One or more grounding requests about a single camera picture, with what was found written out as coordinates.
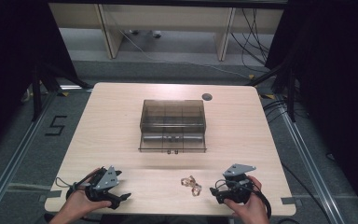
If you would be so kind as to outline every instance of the aluminum rail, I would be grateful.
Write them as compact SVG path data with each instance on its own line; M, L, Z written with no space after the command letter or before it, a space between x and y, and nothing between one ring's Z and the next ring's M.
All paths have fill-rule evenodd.
M56 93L53 92L47 96L46 101L43 103L44 110L42 111L38 119L31 123L19 146L17 147L9 163L7 164L5 171L2 173L0 177L0 202L2 201L2 198L7 190L10 181L13 179L14 174L16 174L18 168L20 167L22 159L25 157L28 148L32 144L37 130L46 115L48 107L55 99L55 95Z
M280 95L276 95L277 100L283 100ZM336 200L333 198L329 188L327 187L321 173L318 170L317 165L315 164L310 152L308 151L307 145L305 144L300 131L298 130L296 124L291 121L283 107L280 108L283 120L289 130L289 133L292 135L293 140L295 141L296 148L300 154L302 161L310 175L310 180L313 183L313 186L318 193L324 210L326 211L330 222L333 224L343 224L345 223L344 217L339 212Z

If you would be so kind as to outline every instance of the wire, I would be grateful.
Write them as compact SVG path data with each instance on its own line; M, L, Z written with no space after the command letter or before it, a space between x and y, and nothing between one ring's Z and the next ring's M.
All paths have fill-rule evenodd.
M251 51L249 51L248 49L245 48L245 46L243 46L240 41L238 41L237 37L235 37L234 34L231 33L231 36L234 38L234 40L240 45L240 47L245 50L249 55L251 55L254 59L256 59L258 62L260 62L261 64L265 64L265 62L263 62L261 59L257 58Z
M214 66L211 66L211 65L208 65L208 64L201 64L201 63L191 63L191 62L173 62L173 61L168 61L168 60L164 60L164 59L156 59L156 58L153 58L153 57L150 57L149 55L147 55L139 46L137 46L126 34L124 34L124 32L122 31L122 29L120 29L120 26L118 25L116 19L113 17L113 16L110 16L110 18L112 19L112 21L115 23L115 26L118 28L118 30L123 34L123 36L128 39L130 41L130 43L133 44L134 47L136 47L138 50L140 50L143 55L154 61L154 62L164 62L164 63L188 63L188 64L193 64L193 65L197 65L197 66L203 66L203 67L209 67L209 68L212 68L212 69L215 69L217 71L220 71L220 72L224 72L224 73L228 73L228 74L233 74L233 75L238 75L240 77L245 77L247 79L250 79L248 78L247 76L243 75L243 74L240 74L240 73L236 73L236 72L230 72L230 71L226 71L226 70L223 70L223 69L220 69L220 68L217 68L217 67L214 67Z
M253 23L252 23L252 25L251 25L250 22L249 22L249 20L248 20L248 18L246 17L246 14L245 14L244 9L242 9L243 17L246 19L246 23L248 23L248 27L249 27L249 30L250 30L250 33L249 33L249 35L248 35L248 38L245 38L245 39L246 39L246 43L249 42L249 37L250 37L250 35L252 35L252 36L254 37L255 41L257 42L257 44L258 44L259 47L254 46L254 45L251 44L250 42L249 42L249 44L250 44L251 46L255 47L256 49L259 49L261 55L263 56L264 61L266 61L266 60L267 60L267 56L266 56L265 53L268 52L269 49L268 49L266 46L264 46L263 44L260 43L260 39L259 39L259 37L258 37L258 31L257 31L257 23L256 23L256 19L255 19L255 18L256 18L257 9L254 8L254 9L253 9L253 12L254 12L254 20L253 20Z
M281 105L276 105L276 106L278 106L278 107L273 108L272 110L270 110L270 111L267 113L266 117L268 117L268 116L269 116L272 112L274 112L275 110L277 110L277 109L281 109L281 108L282 108L282 106L281 106Z
M296 223L296 224L300 224L299 222L295 221L294 219L291 219L291 218L288 218L288 217L279 220L278 224L282 224L283 222L286 222L286 221L290 221L290 222L293 222L293 223Z
M57 180L60 180L63 184L65 184L65 186L59 185L58 182L57 182ZM55 179L55 184L56 184L58 187L60 187L60 188L71 188L71 187L72 187L72 185L66 183L66 182L63 181L60 177L56 177L56 179Z
M273 106L282 105L284 103L285 103L285 101L283 101L283 100L274 101L272 103L269 103L269 104L263 106L263 109L264 109L264 111L266 111L266 110L272 108Z
M267 73L267 72L260 71L260 70L257 70L257 69L254 69L254 68L251 68L251 67L247 66L247 65L245 64L245 61L243 60L243 52L244 52L244 49L242 50L242 54L241 54L241 60L242 60L243 66L245 66L247 69L252 70L252 71L255 71L255 72L261 72L261 73L264 73L264 74Z
M275 117L275 118L269 120L268 123L271 123L272 121L274 121L275 119L277 119L278 117L280 117L280 116L281 116L282 114L284 114L284 113L287 113L287 110L283 111L283 112L282 112L281 114L279 114L277 117Z
M310 197L313 199L313 201L316 202L316 204L319 206L319 208L322 210L322 212L324 213L324 216L327 219L327 222L331 224L331 221L326 213L326 211L324 210L324 208L322 207L322 205L316 200L316 198L313 196L313 194L310 192L310 190L305 186L305 184L289 169L289 167L287 167L283 162L281 162L282 166L284 169L286 169L287 172L289 172L294 178L295 180L304 188L304 190L310 195Z

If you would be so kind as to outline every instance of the black cable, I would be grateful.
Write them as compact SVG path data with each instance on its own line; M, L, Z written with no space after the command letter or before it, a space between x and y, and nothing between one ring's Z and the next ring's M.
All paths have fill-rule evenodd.
M255 21L255 16L256 16L256 13L257 13L257 9L254 8L253 12L254 12L254 21ZM260 39L258 38L257 22L255 22L255 40L256 40L258 46L260 47L260 53L261 53L261 55L263 56L264 62L265 62L265 61L267 60L267 56L266 56L266 54L264 53L264 50L262 50L262 48L261 48L261 43L260 43Z
M272 110L270 110L270 111L267 113L266 117L268 117L268 116L269 116L272 112L274 112L275 110L282 108L282 106L280 106L280 105L276 105L276 106L278 106L278 107L273 108Z
M281 162L281 165L283 166L284 169L286 169L287 172L289 172L294 178L295 180L304 188L304 190L310 195L310 197L313 199L313 201L316 202L316 204L319 206L319 208L322 210L322 212L324 213L324 216L327 219L327 222L331 224L331 221L326 213L326 211L324 210L324 208L322 207L322 205L316 200L316 198L313 196L313 194L310 192L310 190L305 186L305 184L283 163Z
M288 217L279 220L278 224L282 224L283 222L286 222L286 221L290 221L290 222L293 222L293 223L296 223L296 224L300 224L299 222L295 221L294 219L291 219L291 218L288 218Z
M283 112L282 112L281 114L279 114L277 117L275 117L275 118L269 120L268 123L271 123L272 121L274 121L275 119L277 119L278 117L280 117L280 116L281 116L282 114L284 114L284 113L287 113L287 110L283 111Z
M276 106L275 104L280 105L280 104L282 104L282 103L284 103L283 100L274 101L274 102L272 102L272 103L269 103L269 104L267 104L267 105L264 105L264 106L263 106L263 110L266 111L266 110L270 109L271 107Z
M264 65L265 62L263 62L261 59L257 58L251 51L249 51L248 49L246 49L246 48L237 40L237 38L235 37L234 34L231 33L231 35L232 35L232 37L235 39L235 41L240 45L240 47L241 47L242 49L244 49L249 55L251 55L251 56L252 56L253 58L255 58L258 62L260 62L261 64Z
M250 34L252 34L252 36L254 37L255 41L257 42L257 44L258 44L258 46L259 46L259 48L257 48L257 49L260 49L260 52L261 52L261 55L263 56L263 59L266 60L267 57L266 57L266 55L265 55L264 50L262 49L262 47L264 47L265 49L267 49L267 47L265 47L264 45L262 45L262 44L260 43L260 39L258 38L257 23L255 22L256 12L257 12L257 11L256 11L256 9L254 8L254 21L253 21L253 24L252 24L252 26L251 26L251 24L250 24L248 18L246 17L246 14L245 14L244 9L242 9L242 14L243 14L243 17L246 19L246 22L248 23L248 27L249 27L249 29L250 29Z
M261 73L264 73L264 74L267 73L267 72L260 71L260 70L257 70L257 69L254 69L254 68L251 68L251 67L247 66L247 65L245 64L245 61L243 60L243 50L242 50L241 59L242 59L242 64L243 64L243 66L245 66L247 69L249 69L249 70L251 70L251 71L255 71L255 72L261 72Z

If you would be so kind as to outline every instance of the gray carpet floor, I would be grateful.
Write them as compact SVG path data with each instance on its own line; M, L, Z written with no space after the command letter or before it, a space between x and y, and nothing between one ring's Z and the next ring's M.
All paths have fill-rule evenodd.
M215 64L223 70L233 71L241 74L262 73L250 71L240 64ZM247 76L241 77L234 74L219 72L216 69L188 64L188 63L154 63L154 62L123 62L120 59L114 63L92 62L89 60L74 60L74 66L78 75L89 84L100 81L109 82L143 82L143 83L188 83L188 84L214 84L214 85L243 85ZM257 86L260 93L270 93L269 87L273 81L268 81ZM61 84L71 84L60 79ZM44 196L54 181L60 168L61 162L68 148L76 125L81 117L84 107L90 97L89 91L70 91L67 96L56 93L37 134L28 149L21 166L14 175L2 202L0 202L0 223L34 223L42 217L44 209ZM261 99L263 105L272 102L270 99ZM337 201L339 210L347 223L358 223L358 199L351 189L345 175L339 166L329 160L325 154L328 148L318 134L317 129L308 117L307 111L301 104L300 99L295 103L296 125L313 159L319 168L324 180ZM279 110L267 110L269 127L279 152L282 162L289 167L296 176L307 186L316 199L319 199L310 176L305 169L296 145L287 130L283 117ZM5 133L0 138L0 176L4 172L8 161L20 144L28 127L31 125L33 114L32 100L19 106L11 122L7 125ZM50 123L56 116L66 116L57 119L56 124L64 125L60 135L48 136L46 133L57 133L56 128L51 128ZM296 198L296 214L294 220L302 224L328 223L321 209L309 196L304 188L285 172L290 190ZM278 223L283 217L272 217L271 223Z

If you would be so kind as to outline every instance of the black circle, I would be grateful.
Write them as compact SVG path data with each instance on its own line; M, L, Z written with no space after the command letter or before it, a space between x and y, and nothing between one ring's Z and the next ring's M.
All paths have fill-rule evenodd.
M202 94L202 100L210 101L210 100L212 100L212 95L210 93L203 93Z

